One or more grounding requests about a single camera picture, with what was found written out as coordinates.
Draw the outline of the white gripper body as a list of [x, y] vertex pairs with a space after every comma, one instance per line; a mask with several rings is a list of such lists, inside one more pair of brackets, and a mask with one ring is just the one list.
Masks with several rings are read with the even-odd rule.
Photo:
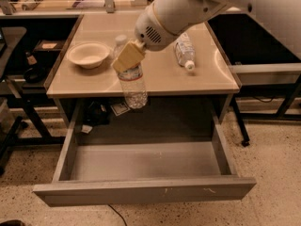
[[135, 23], [135, 36], [150, 51], [161, 51], [176, 37], [171, 32], [171, 4], [154, 1], [139, 15]]

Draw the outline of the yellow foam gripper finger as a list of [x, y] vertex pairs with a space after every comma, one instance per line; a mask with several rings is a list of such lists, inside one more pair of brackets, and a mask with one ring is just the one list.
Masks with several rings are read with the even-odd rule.
[[145, 43], [129, 40], [112, 63], [118, 73], [123, 73], [140, 63], [145, 58]]

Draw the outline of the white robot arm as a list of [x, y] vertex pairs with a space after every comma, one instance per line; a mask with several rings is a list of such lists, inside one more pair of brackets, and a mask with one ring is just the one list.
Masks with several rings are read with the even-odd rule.
[[136, 67], [147, 50], [165, 49], [189, 27], [229, 8], [240, 9], [301, 57], [301, 0], [153, 0], [139, 15], [135, 38], [121, 49], [113, 68], [122, 73]]

